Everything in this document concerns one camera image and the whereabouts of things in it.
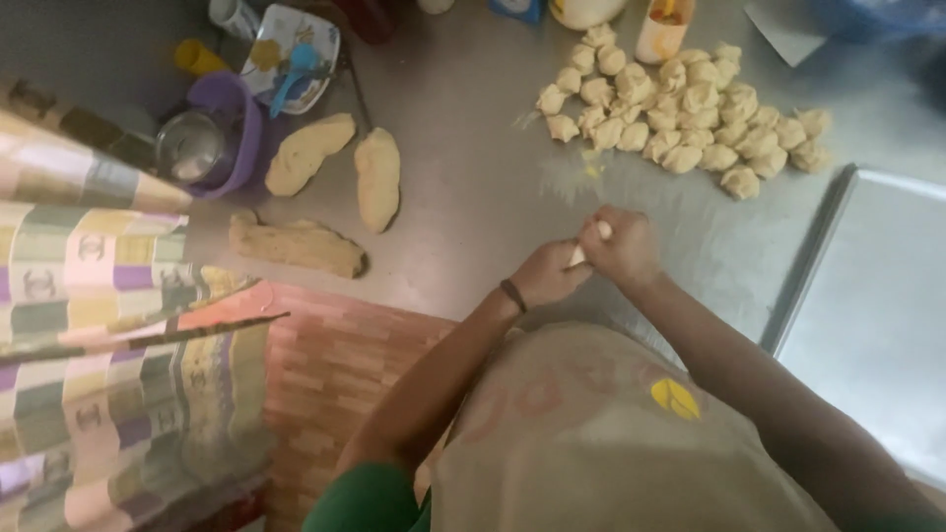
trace person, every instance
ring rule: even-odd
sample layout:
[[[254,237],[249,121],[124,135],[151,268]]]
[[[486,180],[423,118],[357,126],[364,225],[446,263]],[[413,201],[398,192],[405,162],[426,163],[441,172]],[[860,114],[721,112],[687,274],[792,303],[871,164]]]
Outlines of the person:
[[[575,243],[540,246],[396,383],[305,532],[946,530],[864,429],[664,273],[645,215],[602,207],[568,268]],[[509,334],[593,272],[689,377],[609,328]],[[451,423],[418,506],[414,472]]]

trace black wristband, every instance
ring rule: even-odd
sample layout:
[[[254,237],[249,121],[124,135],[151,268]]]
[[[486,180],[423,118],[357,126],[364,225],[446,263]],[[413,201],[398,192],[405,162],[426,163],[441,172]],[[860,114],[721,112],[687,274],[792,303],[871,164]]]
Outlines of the black wristband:
[[[516,288],[516,285],[513,284],[513,281],[509,279],[502,279],[499,287],[503,292],[506,293],[506,295],[509,296],[510,299],[513,300],[514,303],[516,303],[516,305],[519,307],[519,310],[521,310],[523,314],[529,311],[529,307],[526,307],[525,299],[522,299],[522,294],[519,293],[519,289]]]

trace beige apron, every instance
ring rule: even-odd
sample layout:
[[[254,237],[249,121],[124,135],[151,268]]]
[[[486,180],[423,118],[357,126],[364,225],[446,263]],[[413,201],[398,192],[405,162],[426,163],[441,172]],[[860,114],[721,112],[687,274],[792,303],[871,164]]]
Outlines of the beige apron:
[[[836,530],[751,422],[607,328],[508,341],[455,431],[434,532]]]

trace hand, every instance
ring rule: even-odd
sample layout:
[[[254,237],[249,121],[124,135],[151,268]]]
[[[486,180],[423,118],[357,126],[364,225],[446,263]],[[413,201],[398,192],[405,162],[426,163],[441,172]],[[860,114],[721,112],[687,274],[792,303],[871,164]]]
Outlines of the hand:
[[[602,239],[597,227],[599,220],[614,229],[610,239]],[[642,212],[605,205],[585,220],[578,242],[588,262],[626,295],[646,288],[663,274],[657,239],[650,220]]]
[[[576,245],[578,242],[574,239],[542,244],[509,277],[526,307],[531,309],[561,301],[591,276],[588,264],[569,268]]]

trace stainless steel table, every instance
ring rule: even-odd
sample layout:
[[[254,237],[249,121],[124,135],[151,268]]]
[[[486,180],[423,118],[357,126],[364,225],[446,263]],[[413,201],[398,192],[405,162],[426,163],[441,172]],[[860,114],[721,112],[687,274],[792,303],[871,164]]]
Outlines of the stainless steel table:
[[[645,7],[632,0],[614,23],[625,50],[634,48]],[[835,170],[786,172],[763,184],[759,199],[734,203],[715,184],[718,176],[673,177],[634,153],[606,157],[602,176],[588,177],[578,142],[552,142],[544,120],[524,128],[517,123],[579,38],[550,17],[531,27],[488,11],[485,2],[458,2],[444,15],[411,15],[389,44],[356,44],[372,119],[394,134],[401,150],[402,204],[391,229],[371,235],[359,220],[352,142],[294,198],[258,189],[197,204],[187,255],[273,281],[460,319],[536,245],[573,236],[584,216],[611,202],[645,210],[657,223],[673,277],[760,340],[835,170],[856,161],[946,182],[940,171],[946,168],[946,116],[920,81],[941,43],[828,44],[792,69],[741,2],[701,2],[685,46],[738,44],[744,49],[741,79],[754,84],[765,103],[784,112],[827,107],[835,118],[824,139]],[[342,77],[327,96],[306,120],[337,111],[357,116],[351,80]],[[579,109],[573,102],[567,112]],[[226,243],[235,204],[256,207],[265,222],[326,222],[368,251],[370,270],[344,280],[237,257]],[[672,356],[601,279],[534,319],[568,316],[610,321]]]

